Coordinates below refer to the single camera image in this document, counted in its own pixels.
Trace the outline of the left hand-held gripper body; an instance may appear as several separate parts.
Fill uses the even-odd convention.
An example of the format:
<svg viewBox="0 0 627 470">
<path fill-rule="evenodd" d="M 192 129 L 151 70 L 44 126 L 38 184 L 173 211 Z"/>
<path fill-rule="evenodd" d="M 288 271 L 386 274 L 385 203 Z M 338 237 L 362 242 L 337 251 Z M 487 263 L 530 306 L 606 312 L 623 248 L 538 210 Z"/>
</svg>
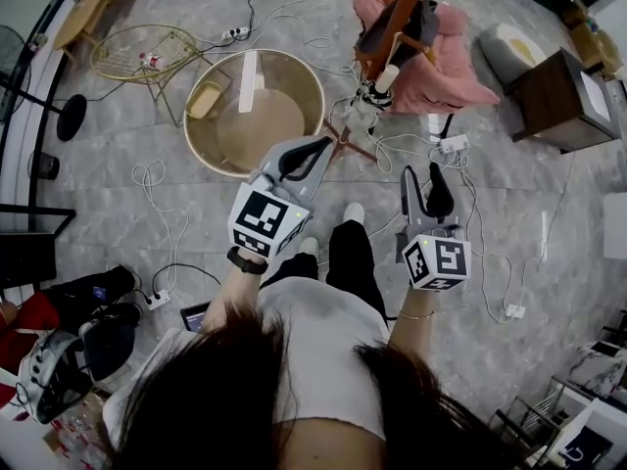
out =
<svg viewBox="0 0 627 470">
<path fill-rule="evenodd" d="M 312 218 L 313 181 L 300 166 L 281 174 L 267 163 L 241 184 L 227 221 L 230 243 L 271 261 Z"/>
</svg>

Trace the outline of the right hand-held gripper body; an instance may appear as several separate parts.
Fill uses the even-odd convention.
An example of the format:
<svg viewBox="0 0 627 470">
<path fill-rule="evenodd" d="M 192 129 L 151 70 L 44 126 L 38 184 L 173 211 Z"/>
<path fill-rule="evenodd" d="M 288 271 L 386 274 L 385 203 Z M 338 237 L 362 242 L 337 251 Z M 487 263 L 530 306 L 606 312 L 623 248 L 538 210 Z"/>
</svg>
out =
<svg viewBox="0 0 627 470">
<path fill-rule="evenodd" d="M 471 246 L 458 224 L 445 223 L 430 230 L 396 234 L 396 260 L 415 290 L 443 292 L 471 275 Z"/>
</svg>

